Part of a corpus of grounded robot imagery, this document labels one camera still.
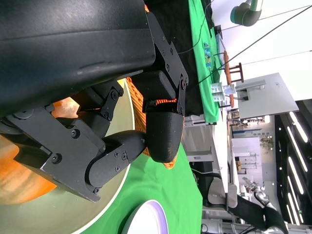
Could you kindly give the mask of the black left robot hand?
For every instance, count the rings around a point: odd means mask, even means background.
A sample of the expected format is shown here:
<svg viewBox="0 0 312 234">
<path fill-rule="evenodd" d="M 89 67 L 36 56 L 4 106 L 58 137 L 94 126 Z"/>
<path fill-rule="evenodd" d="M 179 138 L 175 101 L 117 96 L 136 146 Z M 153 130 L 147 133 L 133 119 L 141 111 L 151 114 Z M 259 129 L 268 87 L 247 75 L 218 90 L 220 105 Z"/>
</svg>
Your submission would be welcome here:
<svg viewBox="0 0 312 234">
<path fill-rule="evenodd" d="M 174 160 L 188 75 L 142 0 L 3 0 L 0 133 L 15 160 L 99 201 L 145 149 Z"/>
</svg>

